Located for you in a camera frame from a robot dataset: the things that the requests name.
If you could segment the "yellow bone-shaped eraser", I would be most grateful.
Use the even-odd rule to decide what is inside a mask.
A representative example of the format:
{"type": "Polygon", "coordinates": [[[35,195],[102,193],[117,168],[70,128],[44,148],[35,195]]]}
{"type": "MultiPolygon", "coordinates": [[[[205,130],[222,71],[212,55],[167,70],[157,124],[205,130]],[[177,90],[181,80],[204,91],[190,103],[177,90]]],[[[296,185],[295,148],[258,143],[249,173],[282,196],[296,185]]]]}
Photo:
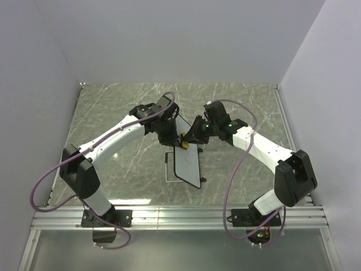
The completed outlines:
{"type": "Polygon", "coordinates": [[[188,150],[189,147],[190,147],[190,144],[188,143],[188,141],[186,141],[185,135],[186,135],[185,132],[183,132],[183,133],[180,135],[180,146],[181,146],[181,148],[183,148],[183,149],[185,149],[185,150],[188,150]]]}

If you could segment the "small framed whiteboard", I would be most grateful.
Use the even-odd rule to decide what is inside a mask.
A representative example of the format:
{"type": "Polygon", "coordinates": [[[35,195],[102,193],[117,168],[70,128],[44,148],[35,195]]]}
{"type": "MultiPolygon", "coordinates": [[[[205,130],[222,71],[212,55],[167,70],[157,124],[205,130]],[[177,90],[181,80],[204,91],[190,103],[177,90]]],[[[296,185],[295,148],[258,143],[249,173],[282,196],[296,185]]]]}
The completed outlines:
{"type": "Polygon", "coordinates": [[[174,147],[174,174],[175,176],[188,183],[189,185],[200,189],[200,162],[198,145],[190,143],[188,149],[174,147]]]}

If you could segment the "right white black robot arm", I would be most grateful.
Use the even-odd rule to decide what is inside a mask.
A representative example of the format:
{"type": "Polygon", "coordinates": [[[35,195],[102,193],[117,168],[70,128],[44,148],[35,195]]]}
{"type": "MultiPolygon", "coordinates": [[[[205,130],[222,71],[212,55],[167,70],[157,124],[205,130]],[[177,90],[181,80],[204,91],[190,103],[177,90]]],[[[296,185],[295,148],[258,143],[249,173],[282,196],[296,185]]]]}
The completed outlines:
{"type": "Polygon", "coordinates": [[[294,207],[314,191],[317,180],[309,155],[281,147],[260,135],[254,126],[240,119],[232,120],[224,107],[224,100],[208,102],[203,116],[196,116],[187,133],[180,135],[182,143],[205,145],[210,137],[218,137],[229,145],[244,150],[264,164],[274,174],[274,187],[251,202],[249,219],[252,224],[263,225],[269,214],[281,207],[294,207]]]}

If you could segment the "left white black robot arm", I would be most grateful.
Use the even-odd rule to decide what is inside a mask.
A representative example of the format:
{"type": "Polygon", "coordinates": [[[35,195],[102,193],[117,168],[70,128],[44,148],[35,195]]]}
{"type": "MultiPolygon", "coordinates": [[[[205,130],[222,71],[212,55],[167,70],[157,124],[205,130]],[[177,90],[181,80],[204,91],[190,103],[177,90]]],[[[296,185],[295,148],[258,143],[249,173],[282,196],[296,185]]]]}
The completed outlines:
{"type": "Polygon", "coordinates": [[[139,105],[129,111],[117,125],[98,138],[75,147],[67,145],[62,154],[59,176],[94,214],[101,227],[116,221],[113,204],[100,189],[97,169],[115,152],[132,141],[156,133],[163,146],[177,146],[179,137],[175,118],[179,107],[174,93],[168,91],[156,103],[139,105]]]}

